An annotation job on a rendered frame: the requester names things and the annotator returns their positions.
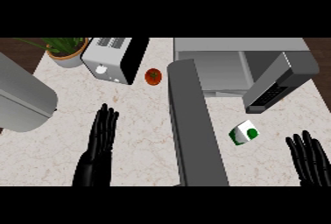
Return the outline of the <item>red tomato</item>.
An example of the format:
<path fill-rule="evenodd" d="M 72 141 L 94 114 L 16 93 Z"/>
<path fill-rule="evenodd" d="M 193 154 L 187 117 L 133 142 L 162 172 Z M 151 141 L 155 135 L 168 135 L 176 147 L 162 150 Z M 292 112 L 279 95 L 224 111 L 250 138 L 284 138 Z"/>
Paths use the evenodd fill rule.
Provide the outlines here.
<path fill-rule="evenodd" d="M 156 86 L 161 83 L 161 71 L 151 68 L 145 73 L 145 81 L 149 85 Z"/>

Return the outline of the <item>silver toaster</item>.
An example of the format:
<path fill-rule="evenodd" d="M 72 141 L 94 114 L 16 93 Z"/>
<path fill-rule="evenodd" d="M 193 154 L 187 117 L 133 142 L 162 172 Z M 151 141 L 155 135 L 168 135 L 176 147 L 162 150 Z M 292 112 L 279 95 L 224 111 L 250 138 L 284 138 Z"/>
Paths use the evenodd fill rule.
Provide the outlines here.
<path fill-rule="evenodd" d="M 91 38 L 81 60 L 96 79 L 131 85 L 149 38 Z"/>

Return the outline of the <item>grey microwave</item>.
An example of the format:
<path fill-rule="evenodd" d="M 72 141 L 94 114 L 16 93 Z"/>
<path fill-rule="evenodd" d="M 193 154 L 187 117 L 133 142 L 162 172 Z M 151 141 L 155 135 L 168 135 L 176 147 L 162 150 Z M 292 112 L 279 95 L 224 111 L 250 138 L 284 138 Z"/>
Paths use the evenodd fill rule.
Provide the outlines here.
<path fill-rule="evenodd" d="M 301 38 L 176 38 L 168 64 L 170 102 L 202 109 L 205 97 L 241 97 L 261 114 L 318 75 Z"/>

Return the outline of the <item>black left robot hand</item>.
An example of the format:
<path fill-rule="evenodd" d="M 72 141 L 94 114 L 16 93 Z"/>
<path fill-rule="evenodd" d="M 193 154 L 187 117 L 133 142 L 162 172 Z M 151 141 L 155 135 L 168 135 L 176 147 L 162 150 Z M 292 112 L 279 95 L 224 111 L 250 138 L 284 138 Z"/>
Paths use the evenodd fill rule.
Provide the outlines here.
<path fill-rule="evenodd" d="M 103 103 L 91 124 L 87 150 L 77 162 L 72 186 L 109 187 L 112 144 L 120 112 Z"/>

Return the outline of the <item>dark grey microwave door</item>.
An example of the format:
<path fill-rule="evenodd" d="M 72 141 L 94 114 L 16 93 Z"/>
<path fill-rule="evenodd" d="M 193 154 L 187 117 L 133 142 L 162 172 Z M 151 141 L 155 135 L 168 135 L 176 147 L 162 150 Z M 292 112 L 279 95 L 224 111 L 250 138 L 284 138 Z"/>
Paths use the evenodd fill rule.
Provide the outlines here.
<path fill-rule="evenodd" d="M 227 186 L 193 60 L 171 62 L 167 71 L 170 123 L 180 186 Z"/>

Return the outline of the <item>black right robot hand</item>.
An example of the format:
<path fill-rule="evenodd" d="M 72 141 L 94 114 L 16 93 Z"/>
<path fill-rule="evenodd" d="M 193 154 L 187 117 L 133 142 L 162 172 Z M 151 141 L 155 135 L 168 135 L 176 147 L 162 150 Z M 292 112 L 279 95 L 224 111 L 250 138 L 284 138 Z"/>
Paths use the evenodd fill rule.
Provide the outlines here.
<path fill-rule="evenodd" d="M 331 186 L 331 162 L 319 141 L 304 130 L 285 138 L 300 186 Z"/>

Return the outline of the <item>white and green milk carton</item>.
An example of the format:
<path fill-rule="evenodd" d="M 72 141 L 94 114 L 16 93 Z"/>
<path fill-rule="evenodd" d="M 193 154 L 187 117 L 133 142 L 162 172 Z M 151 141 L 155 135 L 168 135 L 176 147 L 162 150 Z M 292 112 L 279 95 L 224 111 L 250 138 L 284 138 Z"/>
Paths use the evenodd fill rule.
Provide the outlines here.
<path fill-rule="evenodd" d="M 250 120 L 241 122 L 229 132 L 229 137 L 235 145 L 248 143 L 258 135 L 260 132 Z"/>

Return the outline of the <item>potted green plant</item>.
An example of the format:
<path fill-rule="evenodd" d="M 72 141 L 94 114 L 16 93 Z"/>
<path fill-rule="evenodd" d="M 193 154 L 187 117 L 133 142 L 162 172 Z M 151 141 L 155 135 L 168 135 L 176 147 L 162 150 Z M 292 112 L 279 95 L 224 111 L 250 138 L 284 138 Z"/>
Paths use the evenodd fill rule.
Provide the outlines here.
<path fill-rule="evenodd" d="M 60 67 L 74 68 L 83 65 L 81 53 L 87 48 L 88 38 L 41 38 L 43 45 L 25 38 L 16 40 L 41 48 Z"/>

